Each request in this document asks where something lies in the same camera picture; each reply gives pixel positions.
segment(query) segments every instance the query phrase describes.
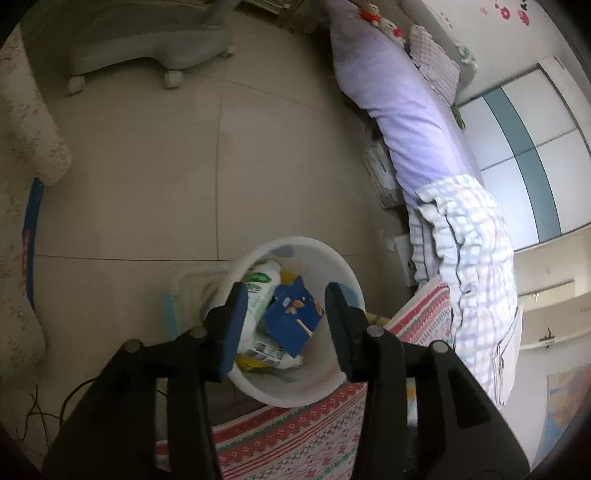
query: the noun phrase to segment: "checkered sheet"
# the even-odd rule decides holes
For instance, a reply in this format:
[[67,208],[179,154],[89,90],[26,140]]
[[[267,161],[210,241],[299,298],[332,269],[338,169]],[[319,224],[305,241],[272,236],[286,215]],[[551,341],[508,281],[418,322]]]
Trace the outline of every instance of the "checkered sheet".
[[470,175],[439,180],[417,194],[422,203],[409,208],[415,278],[422,284],[439,273],[449,285],[452,347],[500,405],[501,377],[517,363],[517,357],[515,365],[499,361],[518,313],[505,215]]

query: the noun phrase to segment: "flower sticker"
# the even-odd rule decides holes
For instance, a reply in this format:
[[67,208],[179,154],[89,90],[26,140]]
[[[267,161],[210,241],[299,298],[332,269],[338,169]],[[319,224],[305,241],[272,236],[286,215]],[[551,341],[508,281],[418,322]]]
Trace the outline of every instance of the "flower sticker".
[[523,10],[519,10],[517,15],[519,16],[519,18],[521,19],[521,21],[524,24],[526,24],[528,27],[530,26],[530,18],[527,16],[527,14]]

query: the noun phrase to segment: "floral fabric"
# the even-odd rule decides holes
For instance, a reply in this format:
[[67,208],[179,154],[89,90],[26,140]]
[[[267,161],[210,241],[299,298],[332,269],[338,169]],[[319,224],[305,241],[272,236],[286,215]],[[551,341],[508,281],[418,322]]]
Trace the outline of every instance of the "floral fabric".
[[17,26],[0,48],[0,387],[45,351],[25,297],[23,222],[34,177],[55,183],[70,151],[43,103]]

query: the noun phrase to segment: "patterned fabric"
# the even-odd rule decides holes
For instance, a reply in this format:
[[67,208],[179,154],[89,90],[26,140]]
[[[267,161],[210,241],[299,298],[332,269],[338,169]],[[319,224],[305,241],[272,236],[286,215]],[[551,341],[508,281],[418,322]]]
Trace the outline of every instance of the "patterned fabric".
[[410,31],[410,56],[433,91],[451,107],[460,81],[460,66],[419,25],[413,25]]
[[426,262],[433,260],[427,255],[421,259],[421,249],[429,250],[423,238],[431,229],[438,271],[450,287],[453,346],[488,396],[500,405],[508,396],[501,392],[501,376],[514,376],[517,356],[505,365],[499,356],[506,350],[508,335],[517,330],[519,317],[505,215],[470,175],[434,182],[417,194],[423,203],[410,218],[415,279],[419,283],[429,279]]
[[37,88],[19,25],[0,50],[0,100],[8,106],[27,162],[45,185],[53,185],[66,172],[72,155]]
[[[407,342],[428,345],[451,324],[449,289],[431,280],[386,328]],[[412,388],[409,397],[413,396]],[[265,407],[213,429],[223,476],[230,479],[346,479],[355,462],[365,384],[346,383],[303,408]],[[168,444],[156,445],[157,465],[168,469]]]
[[37,89],[17,27],[0,48],[0,385],[31,369],[45,340],[25,293],[31,183],[55,183],[70,153]]

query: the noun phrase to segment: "caster wheel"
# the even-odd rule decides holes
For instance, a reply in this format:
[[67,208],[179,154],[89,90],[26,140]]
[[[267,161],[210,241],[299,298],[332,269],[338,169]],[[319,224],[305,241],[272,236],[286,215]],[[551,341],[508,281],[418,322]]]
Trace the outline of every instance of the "caster wheel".
[[169,70],[164,74],[164,86],[166,88],[178,88],[183,82],[183,72],[180,70]]
[[233,56],[236,53],[236,47],[234,45],[230,45],[223,53],[222,58],[226,59],[228,57]]
[[68,93],[72,95],[73,93],[81,92],[84,89],[84,85],[84,75],[70,77],[70,80],[68,80]]

